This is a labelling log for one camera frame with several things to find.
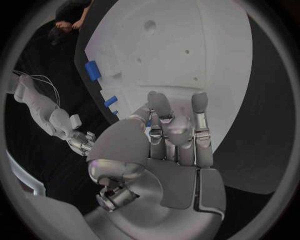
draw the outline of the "white robotic arm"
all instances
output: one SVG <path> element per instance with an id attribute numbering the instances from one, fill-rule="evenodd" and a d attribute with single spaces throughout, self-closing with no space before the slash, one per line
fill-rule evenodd
<path id="1" fill-rule="evenodd" d="M 95 135 L 76 131 L 82 125 L 79 116 L 75 114 L 70 117 L 49 97 L 40 94 L 29 75 L 13 73 L 7 93 L 13 94 L 17 102 L 26 104 L 33 120 L 50 136 L 67 141 L 70 148 L 82 156 L 89 154 Z"/>

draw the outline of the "blue clip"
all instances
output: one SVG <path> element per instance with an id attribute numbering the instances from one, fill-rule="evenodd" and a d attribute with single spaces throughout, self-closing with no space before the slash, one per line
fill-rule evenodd
<path id="1" fill-rule="evenodd" d="M 97 64 L 95 61 L 89 61 L 85 65 L 85 70 L 87 71 L 90 80 L 92 82 L 96 81 L 97 79 L 101 78 L 101 74 L 99 72 L 99 69 L 97 67 Z"/>
<path id="2" fill-rule="evenodd" d="M 110 99 L 108 99 L 107 101 L 104 102 L 104 106 L 106 108 L 108 108 L 110 105 L 112 105 L 113 103 L 115 103 L 116 101 L 118 101 L 116 96 L 111 97 Z"/>

